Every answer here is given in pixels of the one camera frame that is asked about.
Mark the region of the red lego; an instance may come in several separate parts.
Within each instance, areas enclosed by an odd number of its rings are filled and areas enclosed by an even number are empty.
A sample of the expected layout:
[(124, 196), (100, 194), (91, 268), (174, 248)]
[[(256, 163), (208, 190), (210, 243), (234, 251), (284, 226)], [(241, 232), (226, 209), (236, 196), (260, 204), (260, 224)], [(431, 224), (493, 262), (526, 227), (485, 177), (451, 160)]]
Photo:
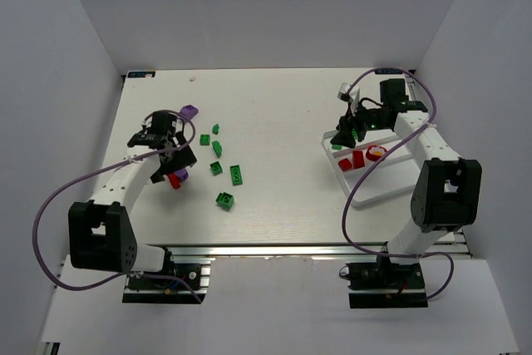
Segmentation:
[(180, 188), (180, 180), (175, 174), (167, 175), (168, 181), (170, 182), (171, 187), (174, 190), (177, 190)]

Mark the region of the purple round lego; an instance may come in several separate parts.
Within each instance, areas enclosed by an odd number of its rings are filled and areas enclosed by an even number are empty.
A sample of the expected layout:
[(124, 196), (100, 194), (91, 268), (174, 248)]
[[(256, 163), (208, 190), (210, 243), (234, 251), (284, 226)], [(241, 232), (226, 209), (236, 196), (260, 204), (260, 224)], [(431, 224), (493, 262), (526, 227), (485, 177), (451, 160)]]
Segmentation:
[(189, 172), (186, 168), (184, 168), (181, 170), (177, 170), (174, 175), (179, 181), (185, 181), (189, 177)]

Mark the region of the red 2x4 lego brick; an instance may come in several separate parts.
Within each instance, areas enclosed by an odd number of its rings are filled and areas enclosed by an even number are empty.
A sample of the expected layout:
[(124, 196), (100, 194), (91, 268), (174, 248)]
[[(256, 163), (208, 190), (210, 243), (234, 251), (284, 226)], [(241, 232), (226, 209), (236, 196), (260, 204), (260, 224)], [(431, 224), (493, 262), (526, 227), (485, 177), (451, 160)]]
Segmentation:
[(365, 166), (364, 153), (361, 150), (352, 152), (352, 167), (354, 170), (361, 169)]

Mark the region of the small red lego brick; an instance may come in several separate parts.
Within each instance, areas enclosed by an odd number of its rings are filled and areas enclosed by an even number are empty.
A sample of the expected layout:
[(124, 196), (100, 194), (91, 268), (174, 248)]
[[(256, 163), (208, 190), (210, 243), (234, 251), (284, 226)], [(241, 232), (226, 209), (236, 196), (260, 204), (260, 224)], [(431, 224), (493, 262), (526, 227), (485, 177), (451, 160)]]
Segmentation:
[(352, 162), (348, 158), (341, 159), (337, 164), (341, 171), (348, 171), (352, 169)]

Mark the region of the purple lego brick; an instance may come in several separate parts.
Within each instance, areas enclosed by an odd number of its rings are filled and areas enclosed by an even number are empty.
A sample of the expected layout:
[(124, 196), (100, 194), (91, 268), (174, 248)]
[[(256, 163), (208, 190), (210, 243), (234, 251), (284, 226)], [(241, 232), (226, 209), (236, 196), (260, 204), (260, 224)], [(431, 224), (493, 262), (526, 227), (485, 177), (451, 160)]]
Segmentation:
[(189, 104), (189, 105), (183, 106), (180, 109), (180, 113), (186, 118), (188, 118), (189, 120), (192, 120), (199, 113), (199, 110), (197, 107)]

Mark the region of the red flower lego brick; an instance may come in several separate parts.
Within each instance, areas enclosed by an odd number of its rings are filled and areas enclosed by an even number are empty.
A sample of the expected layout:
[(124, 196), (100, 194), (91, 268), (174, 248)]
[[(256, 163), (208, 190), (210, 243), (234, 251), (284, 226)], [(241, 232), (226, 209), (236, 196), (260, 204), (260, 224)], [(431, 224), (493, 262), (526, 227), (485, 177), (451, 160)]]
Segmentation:
[(387, 149), (380, 145), (370, 145), (366, 150), (366, 158), (372, 162), (377, 162), (387, 153)]

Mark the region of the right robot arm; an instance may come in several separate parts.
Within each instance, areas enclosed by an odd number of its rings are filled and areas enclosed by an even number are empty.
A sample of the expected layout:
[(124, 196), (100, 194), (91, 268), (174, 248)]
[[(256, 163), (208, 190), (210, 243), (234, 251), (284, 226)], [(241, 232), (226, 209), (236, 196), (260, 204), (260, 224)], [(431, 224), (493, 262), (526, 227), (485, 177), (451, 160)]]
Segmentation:
[(377, 253), (369, 272), (393, 284), (396, 275), (410, 271), (438, 239), (475, 222), (482, 168), (478, 160), (451, 149), (432, 123), (436, 108), (412, 100), (404, 79), (381, 81), (379, 91), (379, 101), (367, 108), (356, 86), (341, 86), (338, 97), (347, 103), (347, 111), (331, 144), (353, 149), (369, 131), (389, 130), (399, 139), (393, 148), (406, 148), (416, 162), (419, 175), (411, 195), (411, 217)]

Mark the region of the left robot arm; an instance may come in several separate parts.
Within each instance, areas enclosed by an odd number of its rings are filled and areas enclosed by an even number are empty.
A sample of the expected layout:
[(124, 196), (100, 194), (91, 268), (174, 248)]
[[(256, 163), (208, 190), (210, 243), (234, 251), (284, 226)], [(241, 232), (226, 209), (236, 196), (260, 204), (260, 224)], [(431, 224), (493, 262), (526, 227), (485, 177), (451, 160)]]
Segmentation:
[(149, 114), (126, 144), (109, 180), (86, 202), (68, 211), (71, 263), (78, 269), (121, 274), (159, 273), (167, 251), (137, 241), (130, 212), (148, 183), (164, 182), (197, 159), (190, 148), (195, 137), (191, 119), (177, 111)]

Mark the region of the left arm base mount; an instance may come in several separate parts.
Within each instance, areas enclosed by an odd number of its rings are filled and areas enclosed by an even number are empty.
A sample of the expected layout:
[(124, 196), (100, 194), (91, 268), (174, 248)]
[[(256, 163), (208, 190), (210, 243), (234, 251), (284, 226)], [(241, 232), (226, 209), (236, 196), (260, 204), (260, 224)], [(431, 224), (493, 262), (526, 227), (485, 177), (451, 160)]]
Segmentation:
[(209, 287), (208, 259), (178, 255), (165, 249), (159, 272), (136, 272), (126, 278), (122, 303), (201, 304)]

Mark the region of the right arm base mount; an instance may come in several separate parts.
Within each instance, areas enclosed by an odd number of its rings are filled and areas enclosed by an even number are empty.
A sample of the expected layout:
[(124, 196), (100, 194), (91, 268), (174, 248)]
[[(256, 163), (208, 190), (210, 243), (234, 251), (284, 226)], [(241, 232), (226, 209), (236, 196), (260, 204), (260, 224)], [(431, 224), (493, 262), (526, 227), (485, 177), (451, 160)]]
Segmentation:
[(389, 258), (342, 266), (351, 309), (427, 308), (426, 286), (417, 264), (393, 264)]

